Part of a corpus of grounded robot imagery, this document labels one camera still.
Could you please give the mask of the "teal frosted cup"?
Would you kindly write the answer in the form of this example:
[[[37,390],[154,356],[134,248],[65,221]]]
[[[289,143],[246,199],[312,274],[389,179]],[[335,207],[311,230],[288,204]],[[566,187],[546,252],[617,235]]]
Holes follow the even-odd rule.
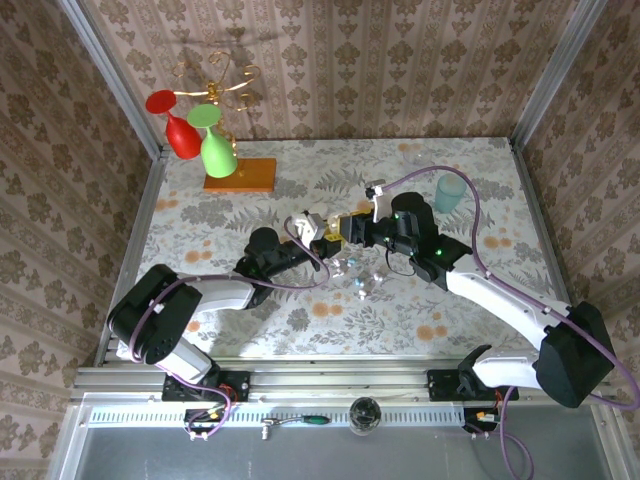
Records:
[[[467,189],[466,182],[458,175],[442,175],[436,187],[435,209],[443,214],[451,213],[459,204]]]

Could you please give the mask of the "clear glass cup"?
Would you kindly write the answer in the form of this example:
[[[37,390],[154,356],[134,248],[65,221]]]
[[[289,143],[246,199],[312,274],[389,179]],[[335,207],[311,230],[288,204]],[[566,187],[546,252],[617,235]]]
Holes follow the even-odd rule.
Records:
[[[403,153],[403,162],[411,170],[432,166],[432,152],[425,149],[407,150]]]

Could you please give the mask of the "green plastic wine glass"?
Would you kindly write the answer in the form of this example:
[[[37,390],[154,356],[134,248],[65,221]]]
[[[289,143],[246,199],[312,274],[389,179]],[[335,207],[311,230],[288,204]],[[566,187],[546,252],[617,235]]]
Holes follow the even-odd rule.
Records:
[[[192,108],[187,122],[205,132],[200,147],[205,172],[213,178],[225,178],[237,169],[237,158],[230,141],[218,131],[222,119],[221,109],[214,104],[200,104]]]

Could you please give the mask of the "red plastic wine glass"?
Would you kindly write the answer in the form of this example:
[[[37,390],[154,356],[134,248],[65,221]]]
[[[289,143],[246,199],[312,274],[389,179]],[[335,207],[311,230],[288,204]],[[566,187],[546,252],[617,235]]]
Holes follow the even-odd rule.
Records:
[[[171,113],[177,105],[177,95],[171,90],[153,92],[146,100],[145,108],[153,115],[165,115],[165,135],[175,154],[183,160],[191,160],[200,154],[202,139],[195,127],[184,118]]]

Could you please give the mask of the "black power connector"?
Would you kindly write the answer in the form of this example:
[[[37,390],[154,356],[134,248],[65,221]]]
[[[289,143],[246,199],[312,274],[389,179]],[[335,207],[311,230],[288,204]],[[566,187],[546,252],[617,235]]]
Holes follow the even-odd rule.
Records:
[[[217,424],[226,413],[224,407],[212,407],[205,409],[187,409],[184,414],[184,423],[193,424]]]
[[[463,429],[472,434],[495,431],[500,423],[500,415],[495,409],[464,408]]]

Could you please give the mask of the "round glass jar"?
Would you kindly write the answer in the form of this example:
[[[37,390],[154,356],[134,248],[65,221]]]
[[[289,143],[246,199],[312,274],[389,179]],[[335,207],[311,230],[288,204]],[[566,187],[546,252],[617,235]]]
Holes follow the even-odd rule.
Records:
[[[358,436],[369,435],[378,427],[381,417],[381,408],[376,400],[371,397],[360,397],[349,408],[349,428]]]

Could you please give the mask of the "grey metal sheet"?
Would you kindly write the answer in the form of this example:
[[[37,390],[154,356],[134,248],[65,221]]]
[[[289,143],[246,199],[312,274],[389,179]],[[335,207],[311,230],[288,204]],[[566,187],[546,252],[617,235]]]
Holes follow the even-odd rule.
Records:
[[[85,402],[72,406],[46,480],[640,480],[620,415],[514,402],[507,425],[461,427],[225,424],[202,440],[183,428],[91,428],[95,407],[179,403]]]

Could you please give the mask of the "aluminium side rail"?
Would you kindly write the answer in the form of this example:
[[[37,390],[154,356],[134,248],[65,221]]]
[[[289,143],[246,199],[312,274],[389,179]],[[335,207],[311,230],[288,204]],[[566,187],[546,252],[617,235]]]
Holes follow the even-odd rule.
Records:
[[[572,303],[524,157],[513,145],[510,145],[510,148],[519,175],[521,196],[526,200],[528,216],[535,228],[536,238],[529,235],[525,240],[516,241],[514,252],[517,256],[517,267],[509,267],[508,279],[526,296],[524,302],[528,309],[533,311],[526,314],[527,318],[533,319],[532,326],[529,320],[520,321],[520,318],[525,316],[522,313],[517,317],[515,327],[523,327],[521,335],[539,350],[547,335],[545,328],[561,324],[552,311],[566,317]]]
[[[111,311],[136,283],[168,159],[169,151],[162,150],[151,164],[108,311]]]

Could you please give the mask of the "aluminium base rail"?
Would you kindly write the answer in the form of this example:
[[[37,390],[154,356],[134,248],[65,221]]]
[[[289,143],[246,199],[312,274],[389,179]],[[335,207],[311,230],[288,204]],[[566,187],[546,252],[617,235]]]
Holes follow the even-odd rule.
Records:
[[[426,402],[427,372],[454,369],[457,359],[405,356],[334,356],[296,358],[220,358],[223,370],[250,373],[250,400],[254,403],[307,402],[337,404],[357,396],[380,396],[391,402]],[[147,394],[157,397],[164,373],[150,365],[109,361],[81,368],[71,398],[86,394]]]

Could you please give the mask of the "green handled screwdriver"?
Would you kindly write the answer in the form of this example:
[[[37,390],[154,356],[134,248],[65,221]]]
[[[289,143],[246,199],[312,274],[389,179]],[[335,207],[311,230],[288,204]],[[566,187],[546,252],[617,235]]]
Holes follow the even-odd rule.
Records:
[[[314,426],[328,425],[331,423],[331,419],[322,415],[300,415],[291,418],[278,419],[278,418],[264,418],[261,421],[261,439],[266,441],[269,439],[270,431],[275,426],[280,426],[289,423],[300,423]]]

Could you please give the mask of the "aluminium frame post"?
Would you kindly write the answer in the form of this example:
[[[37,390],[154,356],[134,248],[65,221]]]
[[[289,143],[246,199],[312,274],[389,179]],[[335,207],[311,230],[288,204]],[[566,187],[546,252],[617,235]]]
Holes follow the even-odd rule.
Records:
[[[511,135],[516,150],[522,150],[531,139],[606,3],[607,0],[579,0]]]
[[[156,138],[143,108],[136,100],[132,88],[125,81],[122,69],[108,48],[104,35],[99,32],[97,23],[91,18],[82,0],[58,0],[58,2],[114,95],[117,104],[127,117],[137,138],[151,160],[157,161],[161,158],[163,144]]]

